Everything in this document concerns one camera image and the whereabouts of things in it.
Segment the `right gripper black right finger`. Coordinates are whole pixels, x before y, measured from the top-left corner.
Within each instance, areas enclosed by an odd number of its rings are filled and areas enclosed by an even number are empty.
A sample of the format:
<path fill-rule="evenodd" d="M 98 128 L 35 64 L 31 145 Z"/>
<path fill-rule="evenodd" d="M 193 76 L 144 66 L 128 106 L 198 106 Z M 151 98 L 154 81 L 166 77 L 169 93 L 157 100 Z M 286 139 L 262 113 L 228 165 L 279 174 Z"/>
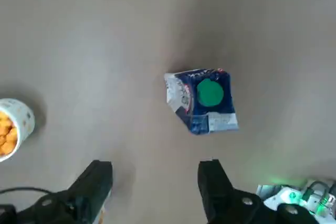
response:
<path fill-rule="evenodd" d="M 201 161 L 197 183 L 207 223 L 316 223 L 305 208 L 282 203 L 272 210 L 256 194 L 233 187 L 219 160 Z"/>

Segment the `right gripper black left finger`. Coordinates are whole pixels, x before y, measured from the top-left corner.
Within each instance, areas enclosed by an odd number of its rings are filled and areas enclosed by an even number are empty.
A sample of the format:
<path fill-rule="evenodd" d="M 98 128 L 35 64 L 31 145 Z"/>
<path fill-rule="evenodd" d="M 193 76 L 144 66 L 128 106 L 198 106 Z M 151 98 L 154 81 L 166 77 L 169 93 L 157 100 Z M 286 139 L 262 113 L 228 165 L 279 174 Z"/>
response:
<path fill-rule="evenodd" d="M 102 223 L 104 205 L 113 186 L 113 166 L 108 161 L 92 161 L 66 190 L 52 192 L 37 187 L 13 187 L 1 194 L 34 191 L 43 195 L 30 207 L 17 211 L 1 204 L 1 223 Z"/>

